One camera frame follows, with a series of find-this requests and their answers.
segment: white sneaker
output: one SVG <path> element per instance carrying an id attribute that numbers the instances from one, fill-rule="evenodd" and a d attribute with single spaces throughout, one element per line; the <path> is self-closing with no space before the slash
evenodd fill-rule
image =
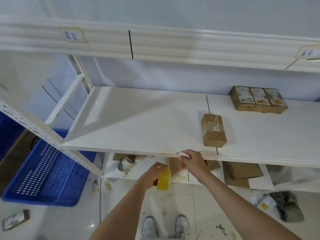
<path id="1" fill-rule="evenodd" d="M 189 223 L 185 216 L 178 216 L 176 221 L 176 238 L 187 240 L 189 237 Z"/>
<path id="2" fill-rule="evenodd" d="M 153 238 L 155 236 L 159 237 L 159 231 L 156 225 L 156 221 L 152 216 L 145 218 L 143 222 L 142 236 L 148 234 L 150 234 L 150 238 Z"/>

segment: shelf label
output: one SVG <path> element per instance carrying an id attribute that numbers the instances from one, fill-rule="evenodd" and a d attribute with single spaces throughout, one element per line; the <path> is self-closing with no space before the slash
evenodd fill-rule
<path id="1" fill-rule="evenodd" d="M 294 56 L 295 59 L 318 59 L 320 58 L 320 44 L 308 44 L 302 46 Z"/>
<path id="2" fill-rule="evenodd" d="M 85 34 L 81 28 L 78 27 L 59 27 L 59 32 L 62 38 L 69 43 L 87 44 Z"/>

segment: person's right hand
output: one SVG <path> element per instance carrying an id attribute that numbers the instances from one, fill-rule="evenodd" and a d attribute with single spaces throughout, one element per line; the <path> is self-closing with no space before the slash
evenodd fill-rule
<path id="1" fill-rule="evenodd" d="M 179 169 L 188 169 L 188 171 L 202 183 L 202 178 L 206 173 L 210 173 L 210 170 L 207 168 L 201 153 L 193 150 L 185 150 L 182 152 L 189 154 L 191 159 L 182 155 L 179 156 L 179 159 L 181 160 Z"/>

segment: blue plastic basket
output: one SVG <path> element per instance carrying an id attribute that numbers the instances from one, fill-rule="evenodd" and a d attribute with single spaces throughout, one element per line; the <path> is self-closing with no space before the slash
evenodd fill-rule
<path id="1" fill-rule="evenodd" d="M 0 112 L 0 161 L 24 131 L 24 127 Z"/>
<path id="2" fill-rule="evenodd" d="M 65 137 L 67 131 L 56 131 Z M 96 152 L 81 151 L 91 162 Z M 33 205 L 75 206 L 89 170 L 39 140 L 6 188 L 2 200 Z"/>

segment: white tiled floor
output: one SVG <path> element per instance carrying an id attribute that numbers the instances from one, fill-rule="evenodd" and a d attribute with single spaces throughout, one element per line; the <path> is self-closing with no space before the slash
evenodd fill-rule
<path id="1" fill-rule="evenodd" d="M 88 240 L 100 222 L 99 193 L 92 192 L 94 176 L 90 174 L 79 203 L 75 207 L 48 207 L 37 240 L 79 239 Z M 105 182 L 101 185 L 101 219 L 113 209 L 122 197 L 134 185 L 134 180 L 119 179 L 111 183 L 107 190 Z M 249 200 L 250 191 L 236 188 L 235 191 Z M 305 216 L 302 223 L 284 223 L 276 212 L 270 215 L 284 224 L 302 239 L 319 239 L 320 194 L 295 192 L 298 203 Z M 202 185 L 171 184 L 167 191 L 158 191 L 155 187 L 147 191 L 142 204 L 136 239 L 142 234 L 142 223 L 153 216 L 159 228 L 160 236 L 174 237 L 176 218 L 183 214 L 190 227 L 190 240 L 234 240 L 237 234 L 231 222 L 218 206 L 209 191 Z M 216 226 L 225 228 L 225 236 Z"/>

